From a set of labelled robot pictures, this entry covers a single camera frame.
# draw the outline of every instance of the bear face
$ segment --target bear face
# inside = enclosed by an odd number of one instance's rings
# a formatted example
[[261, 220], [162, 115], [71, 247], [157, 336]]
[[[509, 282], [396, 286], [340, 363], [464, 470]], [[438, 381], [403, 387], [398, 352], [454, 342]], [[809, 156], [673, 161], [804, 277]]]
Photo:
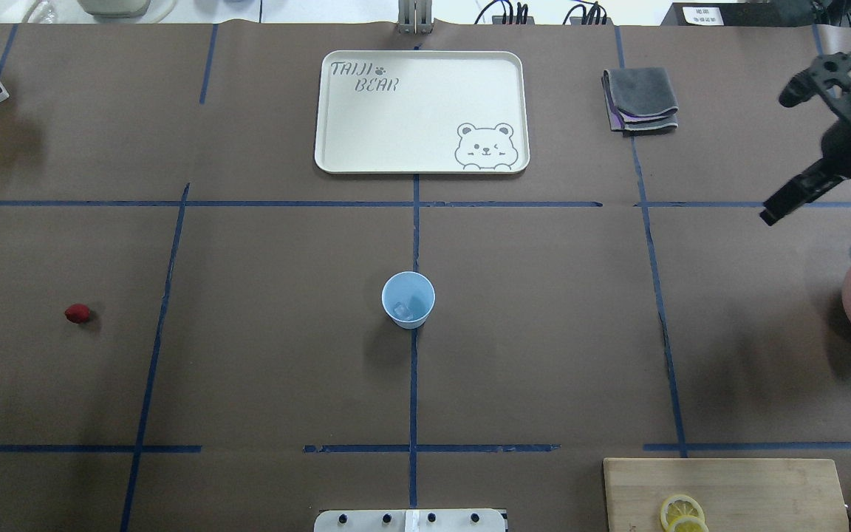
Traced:
[[493, 128], [459, 126], [459, 148], [455, 159], [462, 169], [510, 169], [517, 162], [517, 148], [510, 140], [514, 128], [499, 124]]

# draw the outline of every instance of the lemon slice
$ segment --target lemon slice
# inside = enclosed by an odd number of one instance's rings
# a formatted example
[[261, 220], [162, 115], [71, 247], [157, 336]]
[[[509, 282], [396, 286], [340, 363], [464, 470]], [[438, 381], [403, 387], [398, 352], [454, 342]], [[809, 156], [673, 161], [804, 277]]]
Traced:
[[671, 522], [666, 532], [708, 532], [708, 525], [693, 515], [682, 515]]
[[662, 502], [662, 509], [659, 512], [659, 519], [662, 521], [662, 529], [668, 531], [669, 526], [675, 522], [676, 519], [690, 516], [696, 517], [702, 523], [705, 522], [705, 511], [702, 511], [702, 506], [698, 504], [698, 501], [688, 497], [688, 495], [682, 495], [681, 493], [677, 495], [672, 495], [668, 499], [665, 499], [665, 502]]

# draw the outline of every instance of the plastic cup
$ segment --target plastic cup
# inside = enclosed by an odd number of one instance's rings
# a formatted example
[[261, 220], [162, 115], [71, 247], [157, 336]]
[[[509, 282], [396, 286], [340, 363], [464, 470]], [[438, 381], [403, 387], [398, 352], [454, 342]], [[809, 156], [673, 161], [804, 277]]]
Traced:
[[399, 272], [383, 286], [383, 310], [403, 329], [426, 322], [435, 306], [435, 289], [421, 273]]

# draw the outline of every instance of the white rectangular tray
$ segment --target white rectangular tray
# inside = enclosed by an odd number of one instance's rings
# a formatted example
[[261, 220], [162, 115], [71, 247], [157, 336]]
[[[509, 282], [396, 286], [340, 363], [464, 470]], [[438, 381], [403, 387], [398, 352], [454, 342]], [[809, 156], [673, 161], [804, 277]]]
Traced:
[[324, 58], [314, 161], [330, 173], [516, 173], [530, 161], [510, 52], [338, 50]]

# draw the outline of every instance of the cutting board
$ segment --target cutting board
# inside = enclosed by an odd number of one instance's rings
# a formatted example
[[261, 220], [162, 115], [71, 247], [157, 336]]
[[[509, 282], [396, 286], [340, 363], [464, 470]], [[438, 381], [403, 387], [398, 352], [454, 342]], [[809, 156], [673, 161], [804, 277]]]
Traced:
[[610, 532], [659, 532], [669, 495], [698, 501], [711, 532], [847, 532], [832, 460], [605, 458]]

